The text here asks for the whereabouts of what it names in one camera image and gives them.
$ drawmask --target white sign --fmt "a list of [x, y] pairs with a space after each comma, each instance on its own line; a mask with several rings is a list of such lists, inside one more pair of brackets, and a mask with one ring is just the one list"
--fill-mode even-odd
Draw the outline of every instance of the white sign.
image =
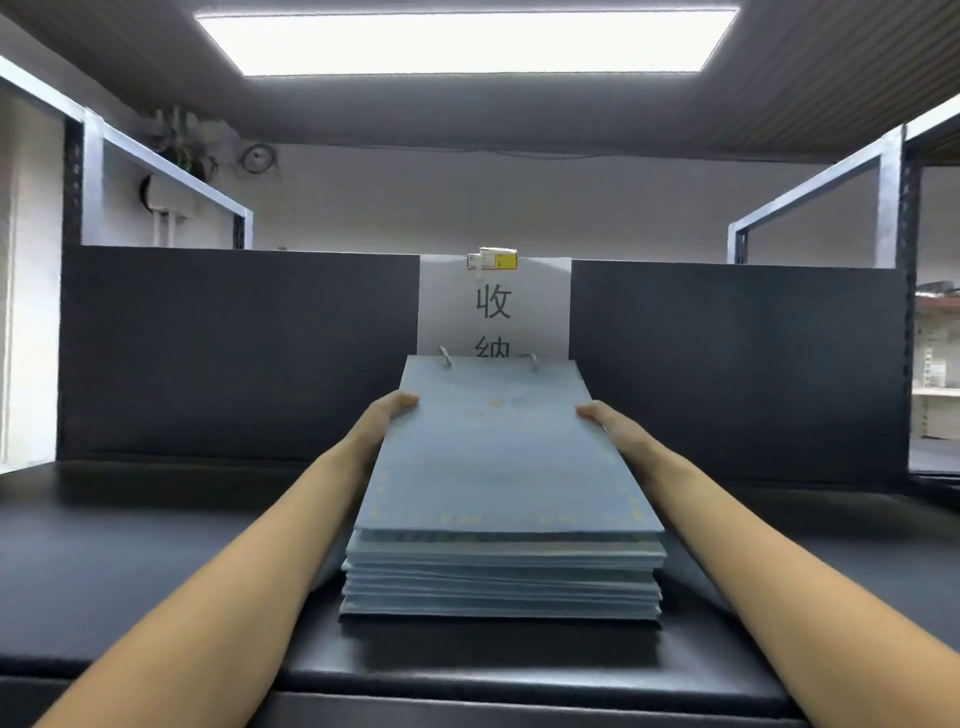
[[470, 270], [466, 255], [420, 256], [417, 353], [570, 356], [568, 257], [522, 257], [515, 270]]

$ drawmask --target desk surface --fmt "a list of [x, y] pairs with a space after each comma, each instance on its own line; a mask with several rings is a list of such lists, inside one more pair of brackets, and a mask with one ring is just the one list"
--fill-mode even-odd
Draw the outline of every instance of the desk surface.
[[[75, 677], [289, 484], [280, 470], [60, 463], [0, 477], [0, 674]], [[906, 499], [742, 492], [788, 535], [960, 647], [960, 517]], [[308, 600], [280, 690], [794, 716], [671, 540], [660, 627], [337, 618]]]

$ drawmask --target ceiling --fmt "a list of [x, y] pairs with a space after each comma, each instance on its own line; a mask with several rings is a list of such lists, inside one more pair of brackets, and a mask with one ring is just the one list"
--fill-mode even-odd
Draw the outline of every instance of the ceiling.
[[[244, 79], [193, 19], [197, 10], [503, 10], [516, 1], [0, 0], [0, 12], [136, 109], [178, 104], [274, 143], [832, 160], [960, 93], [956, 0], [740, 0], [695, 75]], [[960, 136], [930, 154], [960, 162]]]

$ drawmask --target white shelf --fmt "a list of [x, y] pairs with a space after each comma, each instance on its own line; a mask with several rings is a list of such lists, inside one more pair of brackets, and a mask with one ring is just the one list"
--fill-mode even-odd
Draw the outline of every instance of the white shelf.
[[960, 397], [960, 389], [947, 387], [914, 387], [915, 397]]

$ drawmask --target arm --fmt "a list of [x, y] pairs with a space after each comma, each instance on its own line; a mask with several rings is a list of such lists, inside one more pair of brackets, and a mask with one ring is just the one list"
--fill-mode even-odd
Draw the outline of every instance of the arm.
[[246, 531], [95, 662], [37, 728], [240, 728], [276, 677], [314, 575], [390, 418], [394, 392]]
[[644, 491], [730, 601], [818, 728], [948, 728], [960, 654], [781, 535], [602, 402], [577, 408], [641, 473]]

